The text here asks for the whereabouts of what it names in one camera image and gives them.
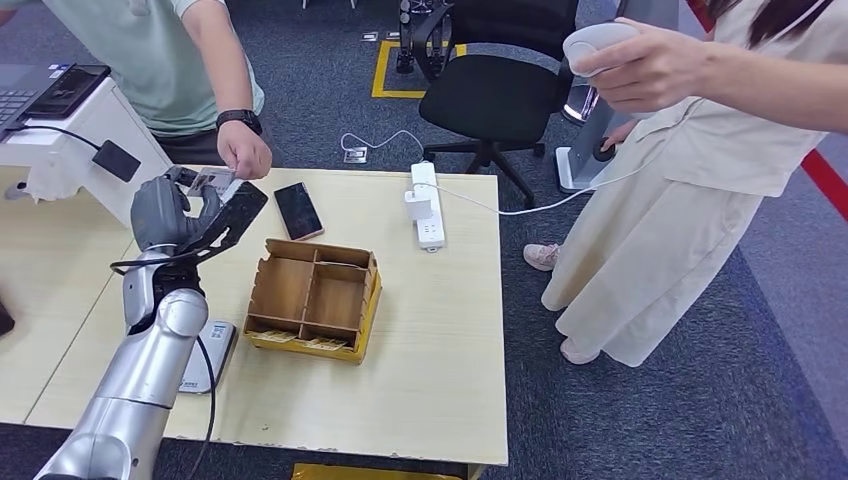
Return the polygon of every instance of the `light green t-shirt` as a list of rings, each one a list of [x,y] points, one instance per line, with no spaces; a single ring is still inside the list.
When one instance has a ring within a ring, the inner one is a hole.
[[[15,8],[32,0],[0,0]],[[147,126],[173,136],[215,128],[218,116],[200,50],[180,18],[197,0],[42,0],[98,60]],[[258,114],[265,94],[253,84]]]

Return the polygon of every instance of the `white charger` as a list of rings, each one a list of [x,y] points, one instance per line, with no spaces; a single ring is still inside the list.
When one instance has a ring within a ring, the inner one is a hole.
[[[428,197],[415,196],[415,192],[407,191],[403,194],[403,203],[406,204],[406,214],[412,221],[417,222],[433,216],[433,203]]]

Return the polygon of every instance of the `woman's hand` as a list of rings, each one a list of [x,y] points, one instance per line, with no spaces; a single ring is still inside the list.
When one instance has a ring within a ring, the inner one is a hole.
[[[575,67],[591,72],[601,97],[620,112],[656,112],[698,95],[709,58],[708,43],[626,18],[641,35],[586,57]]]
[[[619,145],[624,143],[624,141],[627,140],[627,137],[630,135],[630,132],[632,132],[633,129],[636,128],[636,124],[638,123],[639,120],[630,120],[629,122],[617,127],[612,132],[610,132],[609,136],[607,137],[607,140],[604,142],[603,146],[601,146],[601,151],[606,152],[607,150],[612,148],[613,145]]]

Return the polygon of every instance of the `wooden box organizer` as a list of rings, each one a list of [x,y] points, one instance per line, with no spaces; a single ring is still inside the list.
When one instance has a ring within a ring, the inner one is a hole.
[[[243,334],[260,348],[361,363],[382,289],[365,250],[269,239]]]

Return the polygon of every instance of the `black cable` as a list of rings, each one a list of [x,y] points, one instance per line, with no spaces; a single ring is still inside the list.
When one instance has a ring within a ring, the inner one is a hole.
[[[50,125],[21,125],[20,127],[14,127],[14,128],[10,128],[8,130],[12,131],[12,132],[19,132],[21,130],[53,130],[54,132],[59,132],[59,133],[65,134],[69,137],[74,137],[77,140],[79,140],[80,142],[83,142],[83,143],[90,145],[91,148],[93,148],[97,151],[100,151],[100,147],[96,143],[94,143],[91,140],[83,137],[82,135],[71,132],[69,130],[65,130],[64,128],[52,127]]]
[[[163,263],[178,262],[180,260],[185,260],[187,258],[195,257],[201,251],[202,250],[195,250],[193,252],[181,253],[179,255],[174,255],[173,257],[166,257],[166,258],[149,258],[147,260],[121,260],[121,261],[118,261],[118,262],[112,262],[111,264],[109,264],[109,268],[111,268],[112,271],[117,273],[118,275],[123,276],[127,273],[127,271],[121,270],[121,267],[127,267],[127,268],[147,267],[147,266],[150,266],[150,265],[161,265]]]
[[[203,445],[200,447],[200,454],[197,455],[197,460],[194,461],[194,466],[188,473],[186,480],[194,478],[197,469],[200,468],[200,463],[203,461],[203,455],[206,453],[206,447],[212,440],[212,427],[215,425],[215,372],[212,369],[212,360],[209,359],[209,352],[206,351],[206,345],[203,340],[197,337],[197,345],[200,346],[200,351],[203,353],[203,359],[206,360],[206,370],[209,372],[209,427],[206,429],[206,438],[203,440]]]

